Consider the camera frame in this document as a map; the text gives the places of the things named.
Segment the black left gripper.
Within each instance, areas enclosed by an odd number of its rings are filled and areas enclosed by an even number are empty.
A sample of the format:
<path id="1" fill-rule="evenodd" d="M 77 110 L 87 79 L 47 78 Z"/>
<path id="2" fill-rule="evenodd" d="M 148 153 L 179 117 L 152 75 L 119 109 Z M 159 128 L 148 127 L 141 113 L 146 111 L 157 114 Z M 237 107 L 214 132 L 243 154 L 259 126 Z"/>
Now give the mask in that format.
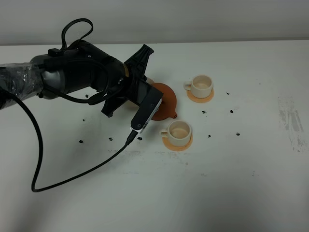
<path id="1" fill-rule="evenodd" d="M 87 41 L 75 41 L 59 56 L 65 81 L 59 89 L 60 96 L 77 103 L 90 105 L 104 102 L 101 112 L 108 118 L 127 102 L 128 93 L 138 84 L 146 81 L 145 71 L 154 50 L 143 45 L 125 62 L 108 55 Z M 97 91 L 89 99 L 77 99 L 69 94 L 91 87 Z"/>

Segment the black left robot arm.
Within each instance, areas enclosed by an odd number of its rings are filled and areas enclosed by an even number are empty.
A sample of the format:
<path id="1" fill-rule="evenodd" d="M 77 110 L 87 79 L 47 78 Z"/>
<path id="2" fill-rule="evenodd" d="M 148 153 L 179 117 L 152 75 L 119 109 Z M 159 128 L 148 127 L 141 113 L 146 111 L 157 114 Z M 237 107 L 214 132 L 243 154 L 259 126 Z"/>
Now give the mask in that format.
<path id="1" fill-rule="evenodd" d="M 6 108 L 33 96 L 62 97 L 75 103 L 103 103 L 111 117 L 131 101 L 138 106 L 136 120 L 151 117 L 162 92 L 146 82 L 145 70 L 153 50 L 143 45 L 125 62 L 89 42 L 78 40 L 68 48 L 50 49 L 29 63 L 0 67 L 0 106 Z"/>

